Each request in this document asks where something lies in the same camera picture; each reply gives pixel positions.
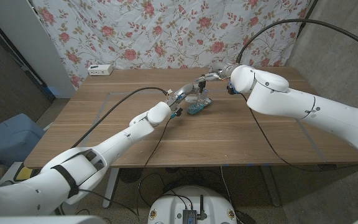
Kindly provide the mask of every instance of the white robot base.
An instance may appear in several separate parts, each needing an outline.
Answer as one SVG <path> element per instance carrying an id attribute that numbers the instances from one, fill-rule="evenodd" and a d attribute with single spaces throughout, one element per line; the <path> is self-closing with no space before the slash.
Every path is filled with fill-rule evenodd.
<path id="1" fill-rule="evenodd" d="M 186 185 L 177 187 L 173 191 L 170 190 L 164 195 L 166 196 L 161 196 L 153 203 L 149 212 L 148 224 L 237 223 L 230 202 L 206 187 Z M 193 204 L 193 209 L 191 209 L 189 199 Z"/>

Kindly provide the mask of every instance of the floral curtain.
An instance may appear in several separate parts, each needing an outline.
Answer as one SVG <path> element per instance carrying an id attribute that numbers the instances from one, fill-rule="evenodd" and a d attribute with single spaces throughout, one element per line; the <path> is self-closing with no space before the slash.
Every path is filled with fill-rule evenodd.
<path id="1" fill-rule="evenodd" d="M 114 69 L 208 67 L 233 63 L 261 28 L 302 18 L 308 0 L 33 0 L 72 84 L 91 64 Z M 242 63 L 280 66 L 299 24 L 276 26 L 255 39 Z"/>

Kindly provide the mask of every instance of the black strap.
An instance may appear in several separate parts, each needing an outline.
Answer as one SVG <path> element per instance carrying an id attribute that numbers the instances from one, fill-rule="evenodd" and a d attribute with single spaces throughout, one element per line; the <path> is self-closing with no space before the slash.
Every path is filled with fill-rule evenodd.
<path id="1" fill-rule="evenodd" d="M 70 186 L 70 192 L 68 193 L 67 198 L 71 198 L 72 196 L 78 194 L 79 189 L 77 184 L 75 183 L 75 179 L 70 175 L 70 173 L 61 165 L 57 165 L 52 167 L 52 169 L 57 170 L 67 181 L 68 185 Z"/>

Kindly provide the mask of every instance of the black wire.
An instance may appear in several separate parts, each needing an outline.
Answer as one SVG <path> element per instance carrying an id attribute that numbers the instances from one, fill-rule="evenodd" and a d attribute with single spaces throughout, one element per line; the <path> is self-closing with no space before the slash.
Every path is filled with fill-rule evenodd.
<path id="1" fill-rule="evenodd" d="M 60 204 L 60 212 L 62 213 L 62 215 L 66 215 L 65 211 L 63 211 L 63 203 Z"/>
<path id="2" fill-rule="evenodd" d="M 247 98 L 246 98 L 242 93 L 240 93 L 240 94 L 241 94 L 241 96 L 244 97 L 244 99 L 247 101 Z M 266 141 L 267 141 L 267 144 L 269 144 L 269 146 L 270 146 L 270 148 L 272 149 L 272 151 L 274 152 L 274 154 L 276 154 L 276 156 L 277 156 L 279 159 L 281 159 L 281 161 L 285 162 L 287 165 L 292 166 L 292 167 L 294 167 L 294 168 L 297 168 L 297 169 L 299 169 L 299 170 L 309 171 L 309 172 L 324 172 L 324 171 L 339 170 L 339 169 L 345 169 L 345 168 L 350 168 L 350 167 L 356 167 L 356 166 L 358 166 L 358 164 L 352 164 L 352 165 L 349 165 L 349 166 L 335 167 L 335 168 L 332 168 L 332 169 L 310 170 L 310 169 L 304 169 L 304 168 L 302 168 L 302 167 L 298 167 L 298 166 L 296 166 L 296 165 L 293 165 L 293 164 L 287 162 L 285 159 L 283 159 L 283 158 L 276 152 L 276 150 L 274 149 L 274 147 L 272 146 L 272 144 L 270 143 L 270 141 L 267 139 L 267 136 L 266 136 L 266 134 L 264 133 L 264 130 L 262 129 L 262 127 L 260 127 L 260 124 L 259 124 L 258 120 L 256 119 L 256 117 L 255 117 L 255 115 L 254 115 L 254 112 L 252 111 L 251 108 L 249 108 L 249 111 L 251 111 L 252 117 L 254 117 L 254 120 L 255 120 L 256 124 L 258 125 L 260 131 L 262 132 L 262 134 L 264 135 L 264 137 L 265 137 L 265 139 L 266 139 Z"/>
<path id="3" fill-rule="evenodd" d="M 190 202 L 190 208 L 191 208 L 191 210 L 193 209 L 193 202 L 191 202 L 191 200 L 190 200 L 188 197 L 186 197 L 186 196 L 177 195 L 177 194 L 163 194 L 163 195 L 159 196 L 159 198 L 160 198 L 160 197 L 164 197 L 164 196 L 176 196 L 176 197 L 179 197 L 179 198 L 180 198 L 180 197 L 183 197 L 183 198 L 189 200 L 189 202 Z"/>
<path id="4" fill-rule="evenodd" d="M 82 211 L 87 211 L 87 212 L 88 212 L 88 215 L 91 214 L 88 209 L 84 208 L 84 209 L 81 209 L 80 211 L 76 212 L 75 215 L 78 215 L 78 214 L 79 214 L 80 212 L 82 212 Z"/>
<path id="5" fill-rule="evenodd" d="M 101 197 L 101 198 L 103 198 L 103 199 L 109 201 L 109 202 L 112 202 L 112 203 L 115 203 L 115 204 L 117 204 L 117 205 L 120 205 L 120 206 L 122 206 L 122 207 L 128 209 L 129 211 L 131 211 L 131 212 L 139 219 L 139 221 L 140 221 L 140 218 L 139 218 L 139 216 L 136 214 L 136 212 L 133 211 L 131 208 L 129 208 L 129 207 L 126 206 L 126 205 L 123 205 L 123 204 L 121 204 L 121 203 L 119 203 L 119 202 L 115 202 L 115 201 L 113 201 L 112 199 L 106 198 L 105 196 L 103 196 L 103 195 L 101 195 L 101 194 L 98 194 L 98 193 L 96 193 L 96 192 L 93 192 L 93 191 L 91 191 L 91 190 L 79 189 L 79 191 L 92 193 L 92 194 L 94 194 L 94 195 L 96 195 L 96 196 L 99 196 L 99 197 Z"/>
<path id="6" fill-rule="evenodd" d="M 157 143 L 157 145 L 155 146 L 153 152 L 151 153 L 151 155 L 150 155 L 149 158 L 147 159 L 146 163 L 144 164 L 142 173 L 140 174 L 140 177 L 142 177 L 143 172 L 144 172 L 144 169 L 146 168 L 147 163 L 149 163 L 149 160 L 152 158 L 152 156 L 154 155 L 154 152 L 157 150 L 158 145 L 160 144 L 160 142 L 161 142 L 161 140 L 162 140 L 162 137 L 164 136 L 165 130 L 167 129 L 168 123 L 169 123 L 170 121 L 171 121 L 171 118 L 167 121 L 167 123 L 166 123 L 166 125 L 165 125 L 165 127 L 164 127 L 164 130 L 162 131 L 160 140 L 158 140 L 158 143 Z M 138 193 L 139 193 L 141 199 L 143 200 L 143 202 L 144 202 L 147 206 L 151 207 L 151 205 L 146 202 L 146 200 L 143 198 L 142 193 L 140 192 L 140 184 L 141 184 L 141 182 L 142 182 L 142 180 L 139 181 L 139 184 L 138 184 L 138 186 L 137 186 L 137 191 L 138 191 Z M 137 201 L 136 210 L 137 210 L 137 214 L 139 215 L 139 197 L 136 199 L 136 201 Z"/>
<path id="7" fill-rule="evenodd" d="M 148 205 L 149 207 L 150 207 L 150 204 L 147 203 L 147 202 L 145 201 L 145 199 L 143 198 L 143 195 L 142 195 L 142 192 L 141 192 L 140 188 L 141 188 L 141 186 L 142 186 L 143 181 L 144 181 L 146 178 L 150 177 L 151 175 L 157 175 L 157 176 L 159 176 L 160 179 L 161 179 L 162 184 L 164 185 L 164 188 L 166 187 L 165 182 L 164 182 L 162 176 L 161 176 L 160 174 L 158 174 L 158 173 L 151 173 L 151 174 L 145 176 L 143 179 L 140 180 L 140 182 L 139 182 L 139 188 L 138 188 L 139 195 L 140 195 L 140 197 L 142 198 L 143 202 L 146 203 L 146 205 Z"/>
<path id="8" fill-rule="evenodd" d="M 164 95 L 168 94 L 165 90 L 163 90 L 161 88 L 158 88 L 158 87 L 144 87 L 144 88 L 140 88 L 140 89 L 137 89 L 137 90 L 133 91 L 132 93 L 130 93 L 127 96 L 125 96 L 118 103 L 116 103 L 102 118 L 100 118 L 100 120 L 98 122 L 96 122 L 96 124 L 94 124 L 82 137 L 80 137 L 80 139 L 76 143 L 74 143 L 74 145 L 71 148 L 77 147 L 77 145 L 79 145 L 79 143 L 82 142 L 82 140 L 84 140 L 84 138 L 86 138 L 87 135 L 89 135 L 89 133 L 92 132 L 92 130 L 94 128 L 96 128 L 97 125 L 100 124 L 100 122 L 102 122 L 114 109 L 116 109 L 116 107 L 118 105 L 120 105 L 122 102 L 124 102 L 126 99 L 128 99 L 128 97 L 130 97 L 133 94 L 137 93 L 138 91 L 142 91 L 142 90 L 160 90 L 160 91 L 162 91 L 164 93 Z"/>
<path id="9" fill-rule="evenodd" d="M 321 26 L 325 26 L 325 27 L 328 27 L 328 28 L 331 28 L 333 30 L 336 30 L 342 34 L 345 34 L 346 36 L 354 39 L 355 41 L 358 42 L 358 36 L 350 33 L 349 31 L 346 31 L 342 28 L 339 28 L 337 26 L 334 26 L 332 24 L 328 24 L 326 22 L 321 22 L 321 21 L 316 21 L 316 20 L 313 20 L 313 19 L 284 19 L 282 21 L 277 21 L 277 22 L 274 22 L 272 24 L 270 24 L 269 26 L 263 28 L 262 30 L 260 30 L 258 33 L 256 33 L 254 36 L 252 36 L 249 41 L 243 46 L 243 48 L 241 49 L 239 55 L 237 56 L 237 59 L 236 59 L 236 63 L 240 63 L 241 62 L 241 57 L 242 57 L 242 54 L 244 53 L 244 51 L 246 50 L 246 48 L 248 47 L 248 45 L 254 40 L 256 39 L 256 37 L 258 37 L 260 34 L 264 33 L 266 30 L 272 28 L 273 26 L 277 26 L 279 24 L 283 24 L 283 23 L 288 23 L 288 22 L 305 22 L 305 23 L 312 23 L 312 24 L 318 24 L 318 25 L 321 25 Z"/>
<path id="10" fill-rule="evenodd" d="M 185 202 L 181 197 L 179 197 L 179 195 L 177 195 L 172 189 L 171 189 L 170 191 L 172 191 L 173 194 L 176 195 L 176 196 L 185 204 L 185 209 L 187 210 L 187 204 L 186 204 L 186 202 Z"/>

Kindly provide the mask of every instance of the blue chair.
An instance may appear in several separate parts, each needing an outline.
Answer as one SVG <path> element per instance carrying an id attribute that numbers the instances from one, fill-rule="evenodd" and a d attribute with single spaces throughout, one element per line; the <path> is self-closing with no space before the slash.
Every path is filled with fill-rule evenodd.
<path id="1" fill-rule="evenodd" d="M 23 162 L 44 135 L 28 116 L 19 114 L 0 124 L 0 164 Z"/>

